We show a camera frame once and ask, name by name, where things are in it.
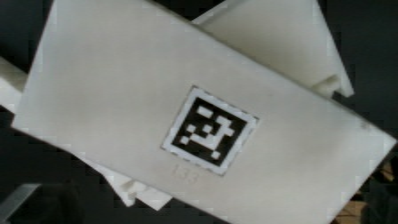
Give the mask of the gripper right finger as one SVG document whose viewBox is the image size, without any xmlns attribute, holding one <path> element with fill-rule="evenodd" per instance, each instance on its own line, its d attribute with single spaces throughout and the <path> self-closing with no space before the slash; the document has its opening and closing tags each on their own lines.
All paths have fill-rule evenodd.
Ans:
<svg viewBox="0 0 398 224">
<path fill-rule="evenodd" d="M 387 162 L 392 179 L 376 171 L 362 191 L 360 224 L 398 224 L 398 159 Z"/>
</svg>

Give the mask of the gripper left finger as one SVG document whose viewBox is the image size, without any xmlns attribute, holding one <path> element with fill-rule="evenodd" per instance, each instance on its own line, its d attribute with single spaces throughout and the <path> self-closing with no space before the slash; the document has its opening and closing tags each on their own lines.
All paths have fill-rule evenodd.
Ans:
<svg viewBox="0 0 398 224">
<path fill-rule="evenodd" d="M 39 187 L 39 184 L 21 184 L 7 196 L 0 203 L 0 224 L 10 224 L 9 218 Z"/>
</svg>

